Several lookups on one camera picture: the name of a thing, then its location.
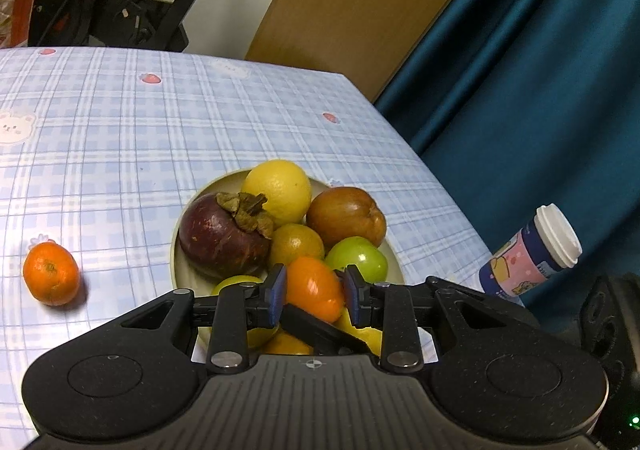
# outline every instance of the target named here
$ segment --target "bear cartoon print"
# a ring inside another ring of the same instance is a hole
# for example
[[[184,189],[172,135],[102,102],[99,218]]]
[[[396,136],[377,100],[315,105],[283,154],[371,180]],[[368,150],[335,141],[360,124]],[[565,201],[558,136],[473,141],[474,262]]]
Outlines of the bear cartoon print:
[[[33,114],[13,116],[9,110],[0,110],[0,145],[16,144],[27,140],[33,132]]]
[[[503,283],[511,277],[508,263],[508,255],[511,248],[518,243],[518,236],[515,235],[501,247],[494,256],[480,268],[479,277],[482,288],[489,294],[496,294],[507,298],[508,294],[502,288]]]

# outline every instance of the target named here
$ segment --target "orange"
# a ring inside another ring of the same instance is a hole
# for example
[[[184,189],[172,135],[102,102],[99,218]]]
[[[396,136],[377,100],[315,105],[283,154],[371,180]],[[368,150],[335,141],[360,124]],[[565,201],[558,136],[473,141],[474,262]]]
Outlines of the orange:
[[[314,350],[291,336],[283,330],[279,330],[276,335],[262,346],[261,351],[265,354],[313,354]]]
[[[287,266],[286,302],[332,324],[340,318],[344,296],[331,268],[316,258],[301,256]]]
[[[290,264],[299,256],[324,259],[324,243],[318,234],[303,224],[285,224],[273,233],[269,267]]]
[[[22,267],[27,288],[47,305],[71,302],[80,289],[80,270],[71,253],[52,240],[41,242],[27,254]]]

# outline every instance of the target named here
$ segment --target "table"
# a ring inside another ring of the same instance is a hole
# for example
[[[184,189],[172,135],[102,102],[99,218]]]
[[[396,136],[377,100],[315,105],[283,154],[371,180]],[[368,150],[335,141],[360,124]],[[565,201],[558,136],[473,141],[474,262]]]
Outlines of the table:
[[[276,157],[370,192],[409,284],[435,274],[481,289],[486,246],[342,75],[124,49],[0,53],[0,448],[36,435],[20,397],[30,362],[169,291],[182,207]],[[63,308],[36,302],[20,276],[47,238],[82,269],[86,292]]]

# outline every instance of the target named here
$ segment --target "tangerine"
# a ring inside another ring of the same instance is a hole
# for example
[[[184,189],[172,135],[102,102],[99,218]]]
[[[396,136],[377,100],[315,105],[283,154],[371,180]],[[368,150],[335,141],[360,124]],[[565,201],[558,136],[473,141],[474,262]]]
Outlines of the tangerine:
[[[285,224],[279,227],[271,239],[269,266],[292,263],[300,256],[324,259],[324,244],[318,234],[303,224]]]
[[[286,302],[331,324],[340,318],[344,295],[331,268],[311,256],[300,256],[287,266]]]
[[[33,297],[47,305],[69,303],[80,289],[80,270],[73,255],[52,240],[31,249],[22,276]]]

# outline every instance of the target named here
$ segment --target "mandarin orange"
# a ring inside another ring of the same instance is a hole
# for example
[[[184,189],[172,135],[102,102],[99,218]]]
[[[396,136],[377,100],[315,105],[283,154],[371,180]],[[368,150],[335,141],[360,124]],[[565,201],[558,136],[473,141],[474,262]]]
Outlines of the mandarin orange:
[[[287,266],[286,302],[333,323],[340,318],[344,307],[342,285],[324,262],[300,256]]]
[[[80,289],[80,270],[71,253],[52,240],[27,254],[22,276],[36,300],[47,305],[71,302]]]

